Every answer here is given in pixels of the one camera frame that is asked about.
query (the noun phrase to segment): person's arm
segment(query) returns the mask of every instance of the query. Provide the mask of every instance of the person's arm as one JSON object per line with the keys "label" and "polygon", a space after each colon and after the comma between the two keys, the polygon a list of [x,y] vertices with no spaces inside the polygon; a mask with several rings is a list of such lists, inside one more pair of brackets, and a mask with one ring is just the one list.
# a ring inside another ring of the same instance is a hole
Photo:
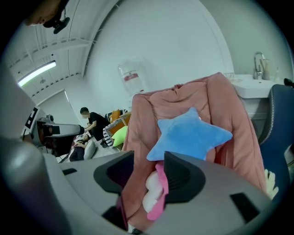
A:
{"label": "person's arm", "polygon": [[82,143],[77,143],[76,147],[82,147],[83,149],[85,149],[87,145],[88,145],[88,142],[85,142],[84,145]]}
{"label": "person's arm", "polygon": [[92,130],[94,127],[96,127],[96,125],[97,125],[97,121],[93,121],[92,125],[85,128],[85,133],[89,130]]}

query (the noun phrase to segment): white ceiling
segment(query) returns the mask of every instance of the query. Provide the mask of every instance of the white ceiling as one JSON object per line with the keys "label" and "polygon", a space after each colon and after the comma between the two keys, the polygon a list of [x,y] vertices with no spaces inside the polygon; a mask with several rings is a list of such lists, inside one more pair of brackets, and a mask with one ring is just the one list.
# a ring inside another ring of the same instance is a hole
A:
{"label": "white ceiling", "polygon": [[42,25],[22,24],[8,44],[3,59],[16,81],[36,68],[55,60],[57,66],[40,74],[23,86],[30,96],[50,85],[84,76],[87,58],[103,20],[118,0],[70,0],[66,17],[70,22],[61,32]]}

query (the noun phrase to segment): green pillow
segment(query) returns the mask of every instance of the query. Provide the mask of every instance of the green pillow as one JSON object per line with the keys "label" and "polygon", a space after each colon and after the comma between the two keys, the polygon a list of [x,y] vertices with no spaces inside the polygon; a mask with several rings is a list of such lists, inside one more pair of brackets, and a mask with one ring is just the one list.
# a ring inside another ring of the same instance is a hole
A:
{"label": "green pillow", "polygon": [[127,135],[128,127],[124,126],[123,128],[119,129],[117,132],[114,133],[114,135],[111,137],[114,139],[113,146],[116,147],[120,144],[122,144],[125,140],[125,136]]}

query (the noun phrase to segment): blue leather chair backrest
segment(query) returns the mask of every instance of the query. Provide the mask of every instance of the blue leather chair backrest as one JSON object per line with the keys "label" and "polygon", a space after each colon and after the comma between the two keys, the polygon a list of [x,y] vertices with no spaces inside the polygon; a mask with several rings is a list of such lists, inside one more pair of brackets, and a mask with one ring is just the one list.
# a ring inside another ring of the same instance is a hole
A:
{"label": "blue leather chair backrest", "polygon": [[279,202],[290,186],[284,154],[294,143],[294,90],[274,85],[269,99],[270,109],[259,143],[265,169],[276,175],[275,186],[279,187],[279,192],[273,201]]}

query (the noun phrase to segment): pink fabric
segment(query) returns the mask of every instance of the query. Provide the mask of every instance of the pink fabric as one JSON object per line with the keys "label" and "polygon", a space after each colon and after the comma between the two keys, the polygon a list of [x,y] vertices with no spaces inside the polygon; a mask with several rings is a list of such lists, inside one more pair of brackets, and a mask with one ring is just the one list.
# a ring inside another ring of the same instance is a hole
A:
{"label": "pink fabric", "polygon": [[208,152],[206,160],[232,168],[266,192],[264,166],[251,120],[234,87],[221,73],[173,88],[135,95],[123,150],[135,152],[134,171],[122,191],[128,222],[141,231],[152,225],[142,206],[145,182],[156,162],[146,159],[161,133],[158,119],[171,119],[195,107],[201,119],[230,131],[233,138]]}
{"label": "pink fabric", "polygon": [[149,220],[157,220],[162,214],[162,212],[164,211],[165,195],[169,193],[169,183],[164,173],[163,162],[157,163],[155,165],[155,168],[157,170],[158,179],[164,189],[164,192],[157,203],[154,205],[152,210],[147,214],[147,219]]}

